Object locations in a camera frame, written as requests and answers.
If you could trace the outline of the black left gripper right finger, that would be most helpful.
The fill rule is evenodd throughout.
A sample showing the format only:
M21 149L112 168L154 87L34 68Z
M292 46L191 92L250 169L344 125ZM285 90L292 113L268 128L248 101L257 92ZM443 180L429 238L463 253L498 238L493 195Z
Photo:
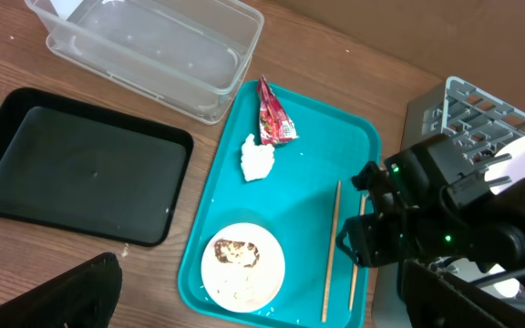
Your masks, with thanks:
M403 265L402 299L414 328L525 328L525 313L469 282L415 261Z

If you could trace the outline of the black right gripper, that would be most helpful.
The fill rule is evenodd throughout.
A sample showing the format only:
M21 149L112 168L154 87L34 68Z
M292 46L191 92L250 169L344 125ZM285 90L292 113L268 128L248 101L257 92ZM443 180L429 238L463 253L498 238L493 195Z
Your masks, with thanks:
M448 187L472 172L451 139L435 135L385 160L368 161L351 178L373 211L344 222L335 245L360 267L449 255L452 235L468 229L446 199Z

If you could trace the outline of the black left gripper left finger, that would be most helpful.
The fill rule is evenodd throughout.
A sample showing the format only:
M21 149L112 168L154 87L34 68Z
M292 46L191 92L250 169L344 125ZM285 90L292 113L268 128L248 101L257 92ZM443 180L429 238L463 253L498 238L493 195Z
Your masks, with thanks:
M0 327L106 328L122 280L116 254L99 254L0 305Z

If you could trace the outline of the white plastic cup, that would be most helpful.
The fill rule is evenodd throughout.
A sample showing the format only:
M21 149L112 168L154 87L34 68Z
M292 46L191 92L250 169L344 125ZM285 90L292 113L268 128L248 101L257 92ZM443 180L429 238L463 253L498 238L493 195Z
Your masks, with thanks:
M472 282L486 276L505 272L499 264L494 264L488 272L484 273L475 262L468 259L459 259L452 262L447 267L447 270L465 282ZM482 291L499 299L514 298L520 291L520 283L516 279L508 279L484 287Z

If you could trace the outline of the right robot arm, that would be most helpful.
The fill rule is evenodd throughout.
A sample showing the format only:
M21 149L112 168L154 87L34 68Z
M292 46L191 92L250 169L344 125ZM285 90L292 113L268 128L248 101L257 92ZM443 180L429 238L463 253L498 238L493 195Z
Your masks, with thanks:
M493 194L445 135L374 161L352 178L373 210L345 221L335 244L354 264L432 262L441 257L525 271L525 178ZM525 286L525 274L519 278Z

